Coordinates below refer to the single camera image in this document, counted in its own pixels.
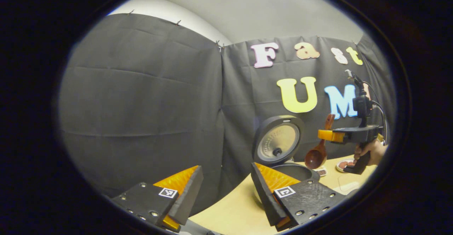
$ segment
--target open lid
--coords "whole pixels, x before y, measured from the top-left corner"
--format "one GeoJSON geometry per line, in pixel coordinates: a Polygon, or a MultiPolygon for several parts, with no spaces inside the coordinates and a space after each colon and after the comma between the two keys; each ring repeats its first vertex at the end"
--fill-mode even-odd
{"type": "Polygon", "coordinates": [[[253,159],[264,165],[283,164],[299,150],[304,122],[290,116],[270,117],[262,122],[253,142],[253,159]]]}

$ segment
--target wooden ladle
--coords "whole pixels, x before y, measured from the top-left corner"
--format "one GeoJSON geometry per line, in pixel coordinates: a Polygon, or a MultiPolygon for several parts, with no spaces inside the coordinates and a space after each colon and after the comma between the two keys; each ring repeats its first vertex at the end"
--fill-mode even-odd
{"type": "MultiPolygon", "coordinates": [[[[330,130],[332,128],[333,120],[335,119],[335,114],[329,114],[326,118],[326,124],[324,129],[330,130]]],[[[316,169],[322,166],[327,160],[327,152],[325,140],[321,140],[317,146],[310,150],[305,156],[305,165],[310,169],[316,169]]]]}

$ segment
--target wooden table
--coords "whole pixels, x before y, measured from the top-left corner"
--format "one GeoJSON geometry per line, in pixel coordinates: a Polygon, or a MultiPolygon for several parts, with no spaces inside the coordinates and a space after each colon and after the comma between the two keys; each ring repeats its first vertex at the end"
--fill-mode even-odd
{"type": "MultiPolygon", "coordinates": [[[[338,171],[336,164],[346,158],[327,160],[324,167],[327,175],[319,180],[323,185],[341,194],[348,194],[359,188],[375,170],[376,166],[368,166],[361,175],[338,171]]],[[[189,218],[207,229],[225,235],[273,235],[277,233],[271,227],[261,203],[255,197],[254,184],[248,175],[231,193],[204,211],[189,218]]]]}

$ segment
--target cable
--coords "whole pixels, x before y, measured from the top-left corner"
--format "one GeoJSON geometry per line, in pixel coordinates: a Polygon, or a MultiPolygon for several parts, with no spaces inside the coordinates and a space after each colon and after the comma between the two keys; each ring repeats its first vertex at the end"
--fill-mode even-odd
{"type": "Polygon", "coordinates": [[[362,81],[362,82],[368,85],[368,88],[371,89],[371,91],[372,91],[373,94],[374,94],[374,97],[376,97],[376,101],[379,103],[379,100],[377,99],[377,94],[376,94],[376,92],[374,91],[374,89],[371,87],[371,85],[370,85],[368,82],[365,82],[365,81],[362,81]]]}
{"type": "Polygon", "coordinates": [[[385,118],[384,111],[383,111],[382,107],[380,106],[380,104],[377,103],[376,101],[370,101],[370,102],[373,103],[380,110],[380,113],[382,114],[382,123],[384,125],[384,146],[385,146],[385,145],[387,145],[387,119],[385,118]]]}

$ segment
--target ceiling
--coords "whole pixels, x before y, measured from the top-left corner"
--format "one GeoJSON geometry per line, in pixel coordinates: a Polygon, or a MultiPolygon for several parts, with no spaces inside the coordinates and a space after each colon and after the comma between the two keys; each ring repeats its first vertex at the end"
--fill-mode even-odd
{"type": "Polygon", "coordinates": [[[358,42],[359,26],[328,0],[167,0],[205,19],[233,43],[285,36],[358,42]]]}

